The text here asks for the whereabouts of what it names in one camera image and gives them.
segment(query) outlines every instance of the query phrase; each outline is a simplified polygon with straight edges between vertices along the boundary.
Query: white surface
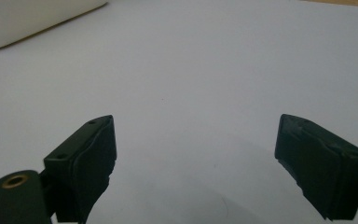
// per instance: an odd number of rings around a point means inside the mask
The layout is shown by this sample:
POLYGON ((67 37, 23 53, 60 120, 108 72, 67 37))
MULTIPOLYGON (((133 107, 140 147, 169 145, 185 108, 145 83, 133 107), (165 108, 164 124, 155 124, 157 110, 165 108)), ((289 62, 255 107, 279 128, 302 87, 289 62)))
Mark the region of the white surface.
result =
POLYGON ((105 4, 107 0, 0 0, 0 48, 105 4))
POLYGON ((89 223, 328 223, 273 157, 282 113, 358 146, 358 7, 112 1, 0 50, 0 177, 113 114, 89 223))

